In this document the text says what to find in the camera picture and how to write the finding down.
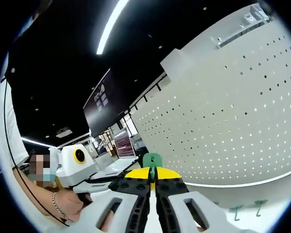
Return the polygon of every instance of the yellow circle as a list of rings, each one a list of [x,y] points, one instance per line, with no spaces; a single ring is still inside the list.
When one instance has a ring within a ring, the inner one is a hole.
[[[84,164],[85,163],[85,155],[84,155],[84,161],[80,161],[78,158],[77,158],[77,150],[80,150],[82,151],[81,149],[75,149],[73,151],[73,157],[74,157],[74,160],[78,163],[78,164]]]

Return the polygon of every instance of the cable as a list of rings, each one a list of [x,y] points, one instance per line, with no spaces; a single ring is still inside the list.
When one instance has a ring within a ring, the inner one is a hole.
[[[39,203],[39,205],[50,215],[52,216],[54,219],[56,219],[57,221],[59,221],[60,223],[64,224],[65,226],[69,227],[69,225],[67,225],[65,222],[59,220],[57,217],[55,217],[50,211],[48,211],[42,204],[41,202],[35,197],[35,195],[32,193],[32,191],[29,189],[29,187],[27,186],[26,182],[24,181],[23,177],[20,175],[20,172],[19,170],[17,169],[17,166],[16,166],[16,162],[14,160],[14,157],[12,155],[12,151],[11,151],[11,147],[10,147],[10,143],[9,143],[9,138],[8,138],[8,133],[7,133],[7,129],[6,129],[6,119],[5,119],[5,100],[6,100],[6,90],[7,90],[7,86],[8,86],[8,81],[6,81],[6,84],[5,84],[5,92],[4,92],[4,104],[3,104],[3,119],[4,119],[4,131],[5,131],[5,137],[6,137],[6,142],[8,144],[8,148],[9,148],[9,152],[10,152],[10,155],[12,157],[12,160],[13,160],[13,164],[18,172],[18,175],[20,176],[21,180],[23,181],[24,185],[26,186],[26,188],[28,189],[28,191],[30,192],[30,194],[34,197],[34,199]]]

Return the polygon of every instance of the bracelet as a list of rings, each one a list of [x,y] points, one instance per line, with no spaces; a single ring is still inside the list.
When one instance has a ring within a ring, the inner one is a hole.
[[[56,195],[56,193],[53,193],[52,194],[52,202],[53,202],[53,204],[54,204],[54,206],[55,206],[55,208],[56,208],[56,210],[65,218],[65,219],[67,219],[67,221],[68,222],[70,222],[70,223],[74,223],[74,221],[72,221],[72,220],[70,220],[69,218],[67,218],[67,216],[59,209],[59,207],[57,206],[57,204],[56,204],[56,202],[55,202],[55,195]]]

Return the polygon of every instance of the perforated white wall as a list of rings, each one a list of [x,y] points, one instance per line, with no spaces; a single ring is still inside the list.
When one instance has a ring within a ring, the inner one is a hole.
[[[239,185],[291,172],[291,36],[278,21],[243,35],[132,118],[185,182]]]

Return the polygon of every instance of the teal hook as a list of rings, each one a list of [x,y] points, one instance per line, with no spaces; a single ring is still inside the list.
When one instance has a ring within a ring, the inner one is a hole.
[[[257,212],[257,215],[256,215],[257,217],[260,217],[261,216],[259,214],[260,213],[261,206],[263,204],[265,204],[266,202],[268,202],[268,200],[257,200],[257,201],[254,202],[256,205],[259,205],[259,209],[258,209],[258,212]]]
[[[230,208],[229,210],[231,210],[231,211],[235,211],[235,218],[234,218],[234,221],[239,221],[240,219],[239,218],[237,218],[237,211],[238,211],[238,209],[240,209],[240,208],[243,208],[243,205],[238,205],[238,206],[236,206],[236,207],[233,207],[233,208]]]

